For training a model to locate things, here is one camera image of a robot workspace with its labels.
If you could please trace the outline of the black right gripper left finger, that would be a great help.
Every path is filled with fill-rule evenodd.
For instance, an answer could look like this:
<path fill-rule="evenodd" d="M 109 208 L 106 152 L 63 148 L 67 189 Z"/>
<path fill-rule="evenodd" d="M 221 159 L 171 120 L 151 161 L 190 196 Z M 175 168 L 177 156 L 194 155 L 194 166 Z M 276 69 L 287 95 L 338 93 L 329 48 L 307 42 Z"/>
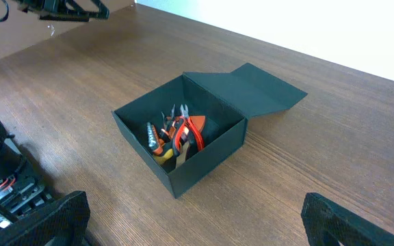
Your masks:
<path fill-rule="evenodd" d="M 0 228 L 0 245 L 82 245 L 90 219 L 86 192 L 73 191 L 24 217 L 0 205 L 10 222 Z"/>

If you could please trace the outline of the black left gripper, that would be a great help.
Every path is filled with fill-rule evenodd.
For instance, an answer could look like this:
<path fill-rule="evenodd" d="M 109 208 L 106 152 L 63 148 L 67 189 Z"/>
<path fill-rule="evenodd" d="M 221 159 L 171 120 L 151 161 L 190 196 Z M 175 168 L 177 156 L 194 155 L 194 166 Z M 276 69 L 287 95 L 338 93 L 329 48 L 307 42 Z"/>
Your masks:
<path fill-rule="evenodd" d="M 101 0 L 65 0 L 66 11 L 60 0 L 14 1 L 18 4 L 18 10 L 35 12 L 43 21 L 88 22 L 91 18 L 109 18 L 109 9 Z"/>

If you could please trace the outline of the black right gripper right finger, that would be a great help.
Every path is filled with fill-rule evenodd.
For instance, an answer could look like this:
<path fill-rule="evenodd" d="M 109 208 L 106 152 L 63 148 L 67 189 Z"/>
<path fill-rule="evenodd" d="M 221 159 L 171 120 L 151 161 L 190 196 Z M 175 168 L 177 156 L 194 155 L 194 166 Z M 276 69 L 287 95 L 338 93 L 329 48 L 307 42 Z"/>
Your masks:
<path fill-rule="evenodd" d="M 394 246 L 394 235 L 318 193 L 307 193 L 301 212 L 314 246 Z"/>

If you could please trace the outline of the yellow black ratchet screwdriver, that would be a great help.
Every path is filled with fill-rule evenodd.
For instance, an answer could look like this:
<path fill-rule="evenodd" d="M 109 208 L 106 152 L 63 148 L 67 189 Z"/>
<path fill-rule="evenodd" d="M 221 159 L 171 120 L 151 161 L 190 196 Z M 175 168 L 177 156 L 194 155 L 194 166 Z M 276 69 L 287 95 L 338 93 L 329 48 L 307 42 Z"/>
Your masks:
<path fill-rule="evenodd" d="M 171 159 L 174 156 L 174 151 L 172 148 L 163 151 L 160 155 L 153 155 L 154 160 L 156 161 L 157 164 L 163 165 L 165 162 L 167 162 L 169 159 Z"/>

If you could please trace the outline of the orange socket bit rail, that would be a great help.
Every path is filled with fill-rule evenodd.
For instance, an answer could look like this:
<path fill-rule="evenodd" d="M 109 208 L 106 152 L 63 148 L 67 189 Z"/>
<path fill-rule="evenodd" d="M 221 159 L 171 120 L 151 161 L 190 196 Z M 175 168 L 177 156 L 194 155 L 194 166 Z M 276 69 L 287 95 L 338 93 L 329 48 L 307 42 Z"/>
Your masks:
<path fill-rule="evenodd" d="M 150 122 L 147 122 L 146 130 L 148 135 L 148 147 L 154 155 L 160 156 L 163 152 L 163 144 L 157 134 L 156 128 Z"/>

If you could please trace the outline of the small red cutting pliers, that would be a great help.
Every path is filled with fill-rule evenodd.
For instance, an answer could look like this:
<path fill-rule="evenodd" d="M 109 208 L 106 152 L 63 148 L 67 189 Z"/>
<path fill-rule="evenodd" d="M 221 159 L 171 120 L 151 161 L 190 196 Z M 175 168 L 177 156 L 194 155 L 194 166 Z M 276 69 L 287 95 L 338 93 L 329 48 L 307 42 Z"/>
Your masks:
<path fill-rule="evenodd" d="M 189 140 L 189 135 L 192 136 L 194 143 L 197 146 L 198 151 L 201 151 L 204 146 L 204 140 L 197 126 L 193 123 L 191 116 L 189 115 L 189 110 L 187 105 L 180 106 L 181 115 L 178 124 L 176 125 L 176 131 L 174 132 L 172 138 L 172 149 L 174 151 L 174 156 L 179 156 L 182 152 L 184 144 L 181 143 L 182 136 L 186 136 Z"/>

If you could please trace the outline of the orange black needle-nose pliers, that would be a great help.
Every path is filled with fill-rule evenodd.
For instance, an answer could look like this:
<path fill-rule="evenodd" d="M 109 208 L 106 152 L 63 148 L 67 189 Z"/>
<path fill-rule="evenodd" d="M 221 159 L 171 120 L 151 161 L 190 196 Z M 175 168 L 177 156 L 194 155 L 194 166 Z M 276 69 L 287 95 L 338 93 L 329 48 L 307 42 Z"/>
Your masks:
<path fill-rule="evenodd" d="M 159 140 L 161 144 L 169 142 L 176 131 L 176 125 L 180 119 L 179 116 L 175 116 L 175 105 L 173 105 L 171 109 L 171 114 L 169 117 L 165 116 L 163 112 L 161 112 L 163 128 L 160 130 Z"/>

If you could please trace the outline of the orange scraper with tan handle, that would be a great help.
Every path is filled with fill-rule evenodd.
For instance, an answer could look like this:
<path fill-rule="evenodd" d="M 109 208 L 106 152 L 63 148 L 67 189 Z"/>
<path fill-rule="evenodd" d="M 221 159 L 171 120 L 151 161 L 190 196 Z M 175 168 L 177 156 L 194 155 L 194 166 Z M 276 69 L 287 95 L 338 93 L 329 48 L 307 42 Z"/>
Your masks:
<path fill-rule="evenodd" d="M 206 117 L 204 115 L 191 115 L 188 118 L 179 141 L 182 146 L 180 155 L 176 158 L 176 168 L 204 148 L 205 143 L 201 132 L 205 127 L 205 122 Z"/>

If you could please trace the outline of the black box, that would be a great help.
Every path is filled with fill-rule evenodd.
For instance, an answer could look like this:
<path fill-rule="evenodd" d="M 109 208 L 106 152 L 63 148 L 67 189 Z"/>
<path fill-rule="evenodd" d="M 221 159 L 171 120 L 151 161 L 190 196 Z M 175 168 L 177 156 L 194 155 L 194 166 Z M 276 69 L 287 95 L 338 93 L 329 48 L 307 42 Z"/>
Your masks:
<path fill-rule="evenodd" d="M 306 92 L 246 63 L 232 72 L 184 72 L 112 112 L 123 137 L 173 197 L 178 198 L 239 149 L 248 120 L 285 111 Z M 184 164 L 158 164 L 148 146 L 147 123 L 161 128 L 161 113 L 187 105 L 191 116 L 203 115 L 204 148 Z"/>

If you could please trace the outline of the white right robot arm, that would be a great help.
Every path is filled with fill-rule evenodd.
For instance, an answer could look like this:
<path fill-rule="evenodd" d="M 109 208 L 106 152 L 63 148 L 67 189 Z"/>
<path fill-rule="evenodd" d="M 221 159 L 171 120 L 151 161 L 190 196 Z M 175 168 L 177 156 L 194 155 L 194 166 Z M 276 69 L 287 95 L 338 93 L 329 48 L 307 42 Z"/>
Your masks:
<path fill-rule="evenodd" d="M 147 141 L 148 132 L 156 130 L 148 122 L 137 120 L 136 128 L 132 130 L 118 113 L 113 117 L 122 136 L 174 197 L 182 195 L 240 148 L 248 124 L 246 117 L 228 107 L 214 112 L 192 109 L 188 118 L 178 114 L 175 128 L 195 126 L 195 136 L 202 136 L 205 147 L 174 168 L 170 161 L 162 167 L 153 158 Z M 25 162 L 21 154 L 5 143 L 6 139 L 9 135 L 0 121 L 0 183 L 14 175 Z M 301 216 L 311 245 L 394 245 L 394 235 L 318 193 L 306 194 Z"/>

